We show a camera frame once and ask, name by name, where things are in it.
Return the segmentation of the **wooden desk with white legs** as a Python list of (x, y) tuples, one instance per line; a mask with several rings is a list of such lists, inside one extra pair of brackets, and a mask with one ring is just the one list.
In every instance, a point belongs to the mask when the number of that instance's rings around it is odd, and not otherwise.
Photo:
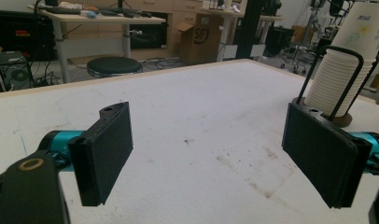
[[(164, 19), (157, 17), (126, 18), (123, 16), (97, 16), (95, 19), (90, 19), (80, 15), (53, 14), (44, 9), (39, 10), (36, 6), (32, 5), (29, 5), (28, 8), (34, 9), (36, 12), (39, 12), (41, 15), (47, 16), (52, 20), (63, 83), (70, 83), (72, 81), (68, 69), (68, 59), (119, 53), (130, 57), (130, 26), (132, 24), (161, 24), (165, 22)], [(117, 37), (108, 36), (101, 38), (84, 37), (81, 39), (67, 39), (63, 37), (63, 23), (120, 25), (123, 35)]]

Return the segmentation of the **black computer tower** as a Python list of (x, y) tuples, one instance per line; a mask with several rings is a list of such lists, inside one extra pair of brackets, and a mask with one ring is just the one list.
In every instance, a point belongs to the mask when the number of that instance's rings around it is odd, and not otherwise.
[(34, 86), (27, 59), (20, 51), (0, 52), (0, 87), (2, 91), (18, 91)]

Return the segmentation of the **black wire cup holder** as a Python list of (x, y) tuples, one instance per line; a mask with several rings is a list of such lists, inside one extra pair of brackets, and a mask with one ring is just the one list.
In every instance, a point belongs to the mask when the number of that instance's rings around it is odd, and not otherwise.
[(375, 62), (376, 59), (365, 60), (351, 49), (325, 46), (317, 52), (294, 102), (315, 108), (324, 119), (347, 127), (352, 121), (349, 109), (368, 81)]

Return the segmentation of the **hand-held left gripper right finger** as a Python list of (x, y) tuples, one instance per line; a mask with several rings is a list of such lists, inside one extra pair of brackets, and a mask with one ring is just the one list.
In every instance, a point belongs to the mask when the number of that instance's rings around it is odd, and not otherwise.
[(379, 175), (378, 133), (348, 133), (305, 105), (288, 105), (282, 148), (329, 207), (351, 206), (362, 175)]

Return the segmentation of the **round black stool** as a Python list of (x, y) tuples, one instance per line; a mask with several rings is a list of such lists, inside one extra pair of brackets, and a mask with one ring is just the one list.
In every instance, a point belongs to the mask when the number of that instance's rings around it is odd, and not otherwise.
[(87, 71), (93, 77), (115, 77), (138, 73), (143, 65), (127, 57), (102, 57), (87, 63)]

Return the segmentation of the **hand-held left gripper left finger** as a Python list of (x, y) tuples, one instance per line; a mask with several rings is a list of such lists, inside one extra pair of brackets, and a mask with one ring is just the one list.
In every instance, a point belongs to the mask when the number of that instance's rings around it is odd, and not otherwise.
[(84, 206), (106, 202), (133, 150), (130, 105), (107, 106), (86, 131), (55, 131), (49, 152), (75, 172)]

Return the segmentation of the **black metal frame post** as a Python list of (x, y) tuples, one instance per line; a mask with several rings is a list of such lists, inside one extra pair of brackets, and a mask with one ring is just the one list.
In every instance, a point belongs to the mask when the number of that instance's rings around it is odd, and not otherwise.
[(247, 0), (243, 29), (237, 46), (236, 59), (248, 59), (253, 46), (253, 38), (260, 21), (263, 0)]

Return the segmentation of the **black keyboard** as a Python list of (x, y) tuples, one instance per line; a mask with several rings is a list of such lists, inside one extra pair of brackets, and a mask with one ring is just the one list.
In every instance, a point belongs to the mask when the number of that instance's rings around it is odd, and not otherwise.
[(81, 9), (65, 7), (47, 7), (45, 10), (53, 14), (79, 15)]

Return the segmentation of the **stack of white paper cups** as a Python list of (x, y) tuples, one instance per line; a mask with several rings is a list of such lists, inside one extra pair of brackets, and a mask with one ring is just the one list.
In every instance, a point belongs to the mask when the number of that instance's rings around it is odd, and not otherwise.
[[(331, 44), (335, 47), (353, 50), (364, 60), (358, 77), (336, 113), (336, 117), (342, 117), (371, 70), (372, 63), (376, 60), (379, 50), (379, 3), (356, 2)], [(304, 103), (329, 116), (357, 66), (357, 57), (334, 49), (327, 49), (316, 70)]]

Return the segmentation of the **brown cardboard box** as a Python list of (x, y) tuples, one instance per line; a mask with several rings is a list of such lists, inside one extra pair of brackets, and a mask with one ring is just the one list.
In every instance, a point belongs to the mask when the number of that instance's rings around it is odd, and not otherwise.
[(180, 33), (179, 59), (186, 64), (213, 63), (217, 60), (223, 19), (215, 15), (196, 14), (175, 28)]

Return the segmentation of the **large black case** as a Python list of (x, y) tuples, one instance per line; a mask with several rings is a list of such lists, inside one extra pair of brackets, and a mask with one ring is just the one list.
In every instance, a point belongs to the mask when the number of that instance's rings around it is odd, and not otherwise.
[(0, 10), (0, 47), (3, 51), (18, 50), (32, 62), (54, 60), (51, 19), (32, 12)]

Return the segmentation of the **white foam sheet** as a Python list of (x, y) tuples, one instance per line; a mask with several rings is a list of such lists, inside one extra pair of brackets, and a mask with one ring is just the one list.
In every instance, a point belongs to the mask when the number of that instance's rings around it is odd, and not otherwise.
[(126, 102), (133, 152), (107, 202), (83, 206), (61, 175), (73, 224), (368, 224), (378, 176), (331, 209), (281, 147), (302, 83), (242, 60), (0, 93), (0, 174), (46, 133), (85, 130)]

